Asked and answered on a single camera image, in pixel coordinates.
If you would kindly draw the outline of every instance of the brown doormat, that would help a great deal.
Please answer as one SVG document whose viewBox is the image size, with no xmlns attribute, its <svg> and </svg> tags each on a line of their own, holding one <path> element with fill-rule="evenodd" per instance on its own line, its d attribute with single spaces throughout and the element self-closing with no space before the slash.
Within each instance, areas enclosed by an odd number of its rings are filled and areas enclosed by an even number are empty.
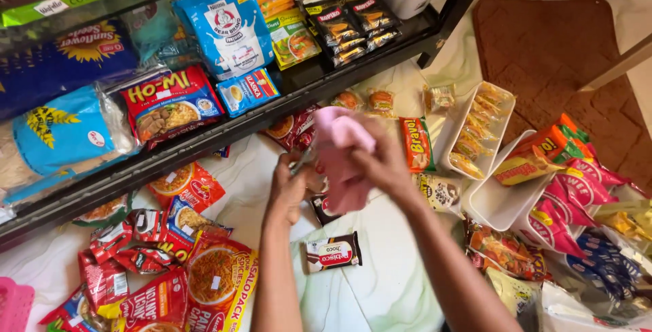
<svg viewBox="0 0 652 332">
<path fill-rule="evenodd" d="M 505 143 L 569 114 L 607 168 L 652 194 L 652 141 L 626 75 L 577 93 L 620 56 L 605 0 L 480 0 L 473 27 L 486 81 L 517 95 Z"/>
</svg>

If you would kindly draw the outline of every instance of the hand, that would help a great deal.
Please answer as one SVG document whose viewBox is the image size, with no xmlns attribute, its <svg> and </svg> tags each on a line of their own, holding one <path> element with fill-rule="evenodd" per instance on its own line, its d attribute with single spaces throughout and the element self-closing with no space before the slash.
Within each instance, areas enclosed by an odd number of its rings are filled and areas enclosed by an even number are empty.
<svg viewBox="0 0 652 332">
<path fill-rule="evenodd" d="M 387 132 L 374 119 L 357 115 L 355 120 L 376 140 L 376 152 L 369 154 L 362 149 L 354 149 L 350 154 L 351 160 L 367 179 L 394 201 L 397 197 L 412 195 L 416 187 L 412 184 L 412 175 L 398 142 L 387 136 Z"/>
<path fill-rule="evenodd" d="M 299 205 L 310 191 L 306 190 L 309 182 L 314 181 L 317 173 L 314 166 L 305 164 L 295 176 L 289 172 L 289 164 L 297 162 L 301 158 L 300 152 L 282 154 L 278 158 L 278 164 L 274 169 L 272 188 L 269 193 L 269 201 L 265 210 L 263 223 L 273 222 L 274 226 L 297 223 L 301 215 Z"/>
</svg>

